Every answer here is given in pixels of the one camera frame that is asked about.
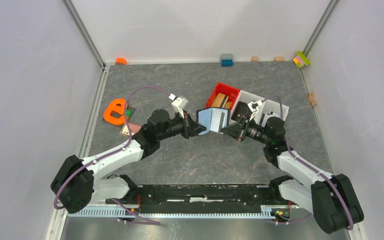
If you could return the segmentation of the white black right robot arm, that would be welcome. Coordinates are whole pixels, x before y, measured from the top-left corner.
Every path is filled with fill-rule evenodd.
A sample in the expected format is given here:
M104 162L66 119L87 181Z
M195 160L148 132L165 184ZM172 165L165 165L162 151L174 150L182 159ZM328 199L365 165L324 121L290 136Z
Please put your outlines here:
M307 210L327 234L346 229L365 218L351 180L344 174L334 175L303 159L286 139L285 122L269 117L264 126L254 120L240 121L221 129L239 142L250 138L263 143L264 157L288 175L272 180L269 199L275 204L291 201Z

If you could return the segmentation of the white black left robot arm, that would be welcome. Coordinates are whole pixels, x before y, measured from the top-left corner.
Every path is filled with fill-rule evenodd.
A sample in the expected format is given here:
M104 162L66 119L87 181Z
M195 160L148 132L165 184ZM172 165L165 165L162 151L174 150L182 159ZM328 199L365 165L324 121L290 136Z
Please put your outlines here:
M137 190L121 177L105 179L109 173L130 163L143 160L160 148L162 140L182 135L189 139L206 131L206 127L191 119L189 113L175 113L170 118L164 109L155 110L140 130L126 142L86 158L67 157L50 189L55 193L54 208L74 214L90 202L120 199L133 203Z

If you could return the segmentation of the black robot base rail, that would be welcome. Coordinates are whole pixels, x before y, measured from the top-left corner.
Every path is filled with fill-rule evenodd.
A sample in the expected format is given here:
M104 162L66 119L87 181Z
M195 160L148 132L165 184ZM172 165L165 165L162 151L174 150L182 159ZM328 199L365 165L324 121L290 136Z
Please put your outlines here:
M143 184L118 201L142 214L256 214L261 206L295 205L268 184Z

